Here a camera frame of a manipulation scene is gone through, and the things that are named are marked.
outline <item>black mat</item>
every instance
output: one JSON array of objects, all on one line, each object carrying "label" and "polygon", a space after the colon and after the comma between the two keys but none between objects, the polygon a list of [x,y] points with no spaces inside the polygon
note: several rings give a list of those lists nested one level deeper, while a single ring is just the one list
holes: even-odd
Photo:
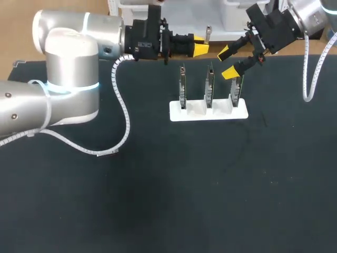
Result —
[{"label": "black mat", "polygon": [[[234,60],[212,60],[217,98]],[[120,153],[92,157],[44,134],[0,148],[0,252],[336,252],[337,57],[311,103],[302,61],[268,58],[246,75],[248,120],[196,123],[169,120],[182,62],[123,64],[132,130]],[[189,99],[202,98],[209,63],[185,61]],[[111,66],[100,63],[98,118],[54,130],[91,149],[120,140]],[[45,63],[9,79],[46,81]]]}]

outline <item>coiled cable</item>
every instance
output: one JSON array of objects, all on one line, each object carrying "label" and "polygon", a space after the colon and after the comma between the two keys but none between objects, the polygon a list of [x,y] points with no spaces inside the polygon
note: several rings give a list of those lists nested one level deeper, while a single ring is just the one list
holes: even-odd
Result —
[{"label": "coiled cable", "polygon": [[323,53],[321,54],[321,57],[316,66],[314,77],[312,79],[309,95],[308,95],[307,88],[306,88],[307,76],[308,76],[308,61],[309,61],[309,36],[307,34],[304,34],[304,39],[305,39],[305,53],[304,53],[304,65],[303,65],[303,99],[305,102],[310,102],[314,97],[318,77],[320,76],[320,72],[321,72],[324,60],[326,56],[328,55],[329,50],[332,48],[332,46],[337,41],[337,33],[335,33],[335,35],[330,39]]}]

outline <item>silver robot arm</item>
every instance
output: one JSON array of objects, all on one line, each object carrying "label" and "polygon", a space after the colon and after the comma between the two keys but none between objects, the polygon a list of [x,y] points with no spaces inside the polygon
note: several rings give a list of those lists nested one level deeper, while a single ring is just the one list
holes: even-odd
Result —
[{"label": "silver robot arm", "polygon": [[33,20],[33,41],[40,53],[45,53],[49,32],[60,27],[94,38],[98,44],[100,59],[117,59],[124,53],[125,25],[122,18],[49,10],[40,10]]},{"label": "silver robot arm", "polygon": [[98,45],[67,28],[44,44],[47,83],[0,81],[0,136],[50,125],[84,123],[99,110]]}]

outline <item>white cable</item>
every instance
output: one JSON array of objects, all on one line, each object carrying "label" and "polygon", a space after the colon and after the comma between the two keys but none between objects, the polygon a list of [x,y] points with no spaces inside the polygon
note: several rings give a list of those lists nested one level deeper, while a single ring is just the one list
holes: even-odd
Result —
[{"label": "white cable", "polygon": [[77,144],[75,144],[74,142],[68,140],[66,137],[63,137],[62,135],[52,131],[52,130],[49,130],[49,129],[34,129],[34,130],[29,130],[29,131],[24,131],[24,132],[21,132],[21,133],[17,133],[11,137],[8,137],[2,141],[0,141],[0,147],[5,145],[5,144],[8,144],[12,141],[15,141],[19,138],[22,138],[24,136],[27,136],[27,135],[34,135],[35,133],[45,133],[45,134],[49,134],[49,135],[52,135],[56,138],[58,138],[59,140],[65,142],[66,144],[72,146],[74,149],[77,149],[83,153],[86,153],[86,154],[91,154],[91,155],[96,155],[98,157],[100,156],[103,156],[103,155],[108,155],[108,154],[112,154],[112,153],[116,153],[118,152],[118,149],[125,143],[125,141],[127,140],[127,137],[130,133],[130,118],[129,118],[129,115],[128,115],[128,111],[127,111],[127,108],[126,108],[126,105],[122,99],[122,96],[118,90],[118,87],[117,87],[117,82],[116,82],[116,71],[117,71],[117,68],[118,66],[124,62],[124,61],[132,61],[134,60],[133,56],[132,55],[123,55],[121,56],[113,65],[112,67],[112,70],[111,70],[111,80],[112,80],[112,86],[113,86],[113,89],[114,89],[114,92],[117,96],[117,99],[122,107],[122,110],[124,112],[124,116],[125,116],[125,123],[126,123],[126,129],[125,129],[125,134],[122,138],[122,140],[114,147],[110,148],[110,149],[107,149],[107,150],[103,150],[103,151],[92,151],[92,150],[89,150],[89,149],[85,149]]},{"label": "white cable", "polygon": [[305,102],[310,102],[314,97],[318,77],[320,75],[324,60],[325,60],[326,56],[328,55],[329,50],[332,48],[332,46],[337,41],[337,33],[335,33],[333,35],[333,37],[330,39],[330,41],[326,45],[318,63],[317,63],[316,70],[315,70],[315,73],[314,73],[314,77],[312,79],[309,95],[308,95],[308,92],[307,92],[307,89],[306,89],[307,76],[308,76],[308,61],[309,61],[309,37],[308,37],[307,34],[304,34],[304,39],[305,39],[305,54],[304,54],[304,65],[303,65],[303,99],[304,99]]}]

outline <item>metal tool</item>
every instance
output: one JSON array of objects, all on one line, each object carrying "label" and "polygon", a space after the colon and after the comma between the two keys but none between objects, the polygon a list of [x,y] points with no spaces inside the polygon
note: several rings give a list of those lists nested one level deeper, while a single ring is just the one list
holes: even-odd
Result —
[{"label": "metal tool", "polygon": [[186,70],[185,65],[180,67],[180,79],[179,79],[179,96],[181,109],[186,109]]},{"label": "metal tool", "polygon": [[214,94],[214,70],[213,64],[208,67],[206,86],[205,86],[205,100],[207,108],[213,107],[213,94]]},{"label": "metal tool", "polygon": [[204,44],[208,44],[210,42],[211,34],[212,34],[212,27],[208,26],[206,29],[206,39],[205,39]]},{"label": "metal tool", "polygon": [[232,80],[231,99],[233,107],[239,106],[242,85],[243,85],[243,77],[237,77]]}]

